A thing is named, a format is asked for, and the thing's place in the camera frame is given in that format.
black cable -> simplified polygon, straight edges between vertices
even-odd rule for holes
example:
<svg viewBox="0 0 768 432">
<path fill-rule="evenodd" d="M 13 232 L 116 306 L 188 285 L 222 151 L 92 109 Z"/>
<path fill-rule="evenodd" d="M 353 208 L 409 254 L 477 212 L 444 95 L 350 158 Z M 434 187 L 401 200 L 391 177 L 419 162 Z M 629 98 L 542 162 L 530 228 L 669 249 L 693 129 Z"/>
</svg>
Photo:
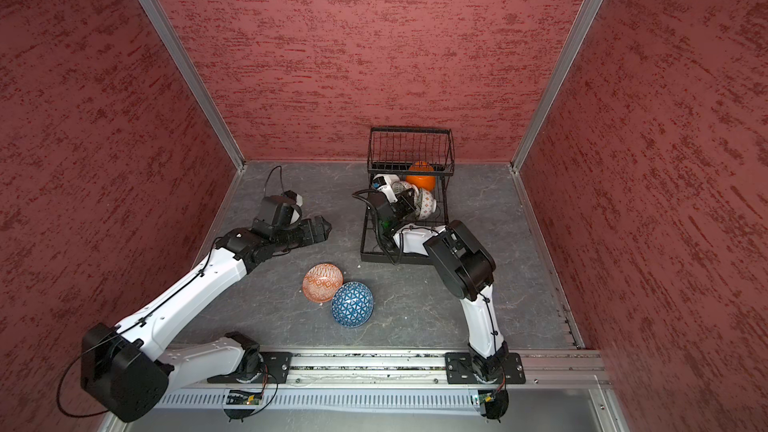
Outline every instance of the black cable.
<svg viewBox="0 0 768 432">
<path fill-rule="evenodd" d="M 106 338 L 105 340 L 103 340 L 103 341 L 99 342 L 98 344 L 94 345 L 93 347 L 91 347 L 89 350 L 85 350 L 79 356 L 74 358 L 74 360 L 72 360 L 72 362 L 69 363 L 67 368 L 64 369 L 64 372 L 62 373 L 62 377 L 59 379 L 58 386 L 56 387 L 56 407 L 58 408 L 59 412 L 61 412 L 65 416 L 67 416 L 69 418 L 73 418 L 73 419 L 84 419 L 84 418 L 89 418 L 89 417 L 96 417 L 97 415 L 102 415 L 102 414 L 106 414 L 107 412 L 109 412 L 109 410 L 102 410 L 101 412 L 93 412 L 92 414 L 72 414 L 72 413 L 67 412 L 66 410 L 64 410 L 64 406 L 62 405 L 62 387 L 64 386 L 64 380 L 67 378 L 67 374 L 72 369 L 72 367 L 78 362 L 78 360 L 82 359 L 82 357 L 84 355 L 86 355 L 88 352 L 90 352 L 91 350 L 96 349 L 97 347 L 101 347 L 101 345 L 104 345 L 104 344 L 106 344 L 109 341 L 115 340 L 116 338 L 120 337 L 122 334 L 127 333 L 129 330 L 133 329 L 137 325 L 146 324 L 147 323 L 146 322 L 147 319 L 149 318 L 149 316 L 152 315 L 152 313 L 154 313 L 160 307 L 165 305 L 165 303 L 168 302 L 169 300 L 171 300 L 173 297 L 175 297 L 176 294 L 178 294 L 179 292 L 184 290 L 184 288 L 187 287 L 187 285 L 191 284 L 192 281 L 195 280 L 197 277 L 205 275 L 205 269 L 208 266 L 208 263 L 210 262 L 210 256 L 213 254 L 214 246 L 216 245 L 216 241 L 219 240 L 220 238 L 221 237 L 216 237 L 214 239 L 214 242 L 210 245 L 210 250 L 208 251 L 208 258 L 206 259 L 205 264 L 203 265 L 203 267 L 200 270 L 197 271 L 197 274 L 195 274 L 186 284 L 184 284 L 181 287 L 179 287 L 176 292 L 172 293 L 168 298 L 166 298 L 158 306 L 156 306 L 155 308 L 150 310 L 146 315 L 144 315 L 142 318 L 137 320 L 129 328 L 125 329 L 122 332 L 118 332 L 116 335 L 113 335 L 110 338 Z"/>
<path fill-rule="evenodd" d="M 493 336 L 493 350 L 495 354 L 496 353 L 496 334 L 498 333 L 498 331 L 496 330 L 496 326 L 493 324 L 493 315 L 491 314 L 491 305 L 490 305 L 491 299 L 485 297 L 485 295 L 481 294 L 480 292 L 478 292 L 478 295 L 482 297 L 483 301 L 485 302 L 485 308 L 486 310 L 488 310 L 488 320 L 491 321 L 491 330 L 492 330 L 491 335 Z M 504 364 L 501 364 L 501 366 L 502 366 L 502 384 L 504 385 L 504 390 L 506 390 L 507 389 L 507 372 L 506 370 L 504 370 Z M 496 393 L 499 392 L 501 389 L 502 389 L 502 386 L 499 385 L 498 389 L 496 389 L 496 391 L 493 394 L 496 395 Z"/>
<path fill-rule="evenodd" d="M 286 187 L 283 185 L 283 166 L 274 166 L 272 170 L 270 170 L 270 174 L 266 177 L 266 180 L 264 181 L 264 197 L 266 197 L 266 186 L 270 183 L 270 177 L 272 177 L 272 172 L 275 171 L 275 169 L 280 169 L 280 188 L 283 189 L 283 193 L 286 191 Z"/>
<path fill-rule="evenodd" d="M 266 372 L 266 373 L 267 373 L 267 374 L 268 374 L 270 377 L 272 377 L 273 379 L 275 379 L 275 393 L 273 394 L 273 396 L 272 396 L 272 398 L 270 399 L 270 401 L 269 401 L 269 402 L 267 402 L 267 403 L 266 403 L 266 405 L 265 405 L 264 407 L 262 407 L 262 408 L 260 408 L 260 409 L 258 409 L 258 410 L 254 410 L 253 412 L 251 412 L 251 413 L 250 413 L 250 414 L 248 414 L 247 416 L 245 416 L 245 417 L 241 418 L 241 419 L 240 419 L 241 421 L 242 421 L 243 419 L 247 419 L 247 418 L 249 418 L 249 417 L 253 417 L 253 416 L 255 416 L 256 414 L 258 414 L 259 412 L 261 412 L 262 410 L 264 410 L 265 408 L 268 408 L 268 407 L 270 406 L 270 404 L 272 404 L 272 401 L 275 399 L 275 397 L 277 397 L 277 391 L 278 391 L 278 389 L 280 388 L 280 383 L 277 381 L 277 378 L 276 378 L 274 375 L 272 375 L 272 372 L 269 372 L 269 371 L 267 370 L 267 372 Z"/>
</svg>

vent grille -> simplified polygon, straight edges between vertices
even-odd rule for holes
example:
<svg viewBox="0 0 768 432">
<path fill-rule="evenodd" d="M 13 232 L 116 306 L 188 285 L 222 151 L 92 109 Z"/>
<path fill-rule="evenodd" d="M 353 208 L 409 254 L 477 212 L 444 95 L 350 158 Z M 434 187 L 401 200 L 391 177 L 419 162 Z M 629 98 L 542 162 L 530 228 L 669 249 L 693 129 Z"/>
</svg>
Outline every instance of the vent grille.
<svg viewBox="0 0 768 432">
<path fill-rule="evenodd" d="M 228 390 L 180 389 L 166 394 L 155 406 L 170 409 L 250 409 L 263 405 L 225 405 Z M 360 390 L 302 389 L 279 390 L 272 409 L 324 410 L 435 410 L 441 413 L 474 414 L 476 390 Z M 268 389 L 266 401 L 274 394 Z"/>
</svg>

red textured wall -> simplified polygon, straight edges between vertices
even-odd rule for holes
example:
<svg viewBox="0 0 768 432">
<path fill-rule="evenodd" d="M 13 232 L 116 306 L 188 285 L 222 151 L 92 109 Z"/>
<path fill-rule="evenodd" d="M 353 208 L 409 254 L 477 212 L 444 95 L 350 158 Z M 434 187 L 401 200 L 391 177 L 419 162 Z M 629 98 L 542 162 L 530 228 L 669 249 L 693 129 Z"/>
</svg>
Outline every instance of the red textured wall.
<svg viewBox="0 0 768 432">
<path fill-rule="evenodd" d="M 582 0 L 160 0 L 246 158 L 364 158 L 371 125 L 512 156 Z"/>
<path fill-rule="evenodd" d="M 0 37 L 0 428 L 90 430 L 60 373 L 188 271 L 234 168 L 136 0 L 0 0 Z"/>
<path fill-rule="evenodd" d="M 606 0 L 524 163 L 634 432 L 768 430 L 768 0 Z"/>
</svg>

mounting plate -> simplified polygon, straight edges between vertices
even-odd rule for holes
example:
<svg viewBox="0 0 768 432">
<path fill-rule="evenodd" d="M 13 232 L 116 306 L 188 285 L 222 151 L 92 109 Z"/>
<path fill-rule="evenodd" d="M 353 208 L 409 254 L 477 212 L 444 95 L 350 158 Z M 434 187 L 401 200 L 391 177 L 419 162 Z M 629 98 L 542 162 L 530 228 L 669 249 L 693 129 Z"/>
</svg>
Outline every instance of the mounting plate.
<svg viewBox="0 0 768 432">
<path fill-rule="evenodd" d="M 264 359 L 266 369 L 270 374 L 274 375 L 278 384 L 284 384 L 288 379 L 288 373 L 290 372 L 290 360 L 293 357 L 291 352 L 261 352 L 261 357 Z M 261 383 L 261 379 L 256 376 L 255 382 Z M 274 384 L 275 378 L 269 377 L 267 383 Z M 208 384 L 237 384 L 245 386 L 243 382 L 238 382 L 228 375 L 217 375 L 208 379 Z"/>
<path fill-rule="evenodd" d="M 507 384 L 524 384 L 525 371 L 520 354 L 510 352 L 504 360 L 504 372 L 507 375 Z M 446 353 L 446 376 L 449 384 L 479 384 L 475 372 L 472 371 L 472 357 L 469 352 L 447 352 Z M 502 382 L 502 372 L 499 371 L 493 382 L 490 384 L 500 384 Z"/>
</svg>

gray marble floor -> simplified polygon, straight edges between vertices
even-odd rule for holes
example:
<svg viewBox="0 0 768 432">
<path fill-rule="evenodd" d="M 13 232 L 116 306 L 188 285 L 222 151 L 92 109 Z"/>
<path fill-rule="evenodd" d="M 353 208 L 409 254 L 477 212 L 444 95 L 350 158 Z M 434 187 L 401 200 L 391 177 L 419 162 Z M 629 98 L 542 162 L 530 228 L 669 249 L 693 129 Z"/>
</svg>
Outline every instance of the gray marble floor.
<svg viewBox="0 0 768 432">
<path fill-rule="evenodd" d="M 251 224 L 264 178 L 274 165 L 248 165 L 223 232 Z M 350 194 L 367 187 L 367 178 L 365 163 L 284 164 L 286 188 L 304 197 L 305 216 L 321 214 L 331 222 L 329 239 L 260 265 L 216 298 L 176 342 L 199 344 L 240 331 L 274 347 L 465 348 L 468 332 L 462 307 L 433 267 L 360 261 L 365 206 Z M 278 193 L 279 184 L 273 177 L 270 192 Z M 509 347 L 566 348 L 547 273 L 507 167 L 456 165 L 448 205 L 451 219 L 464 221 L 496 261 L 495 310 Z M 363 326 L 344 328 L 333 321 L 330 303 L 315 304 L 304 297 L 304 274 L 323 262 L 341 268 L 345 281 L 371 289 L 375 306 Z"/>
</svg>

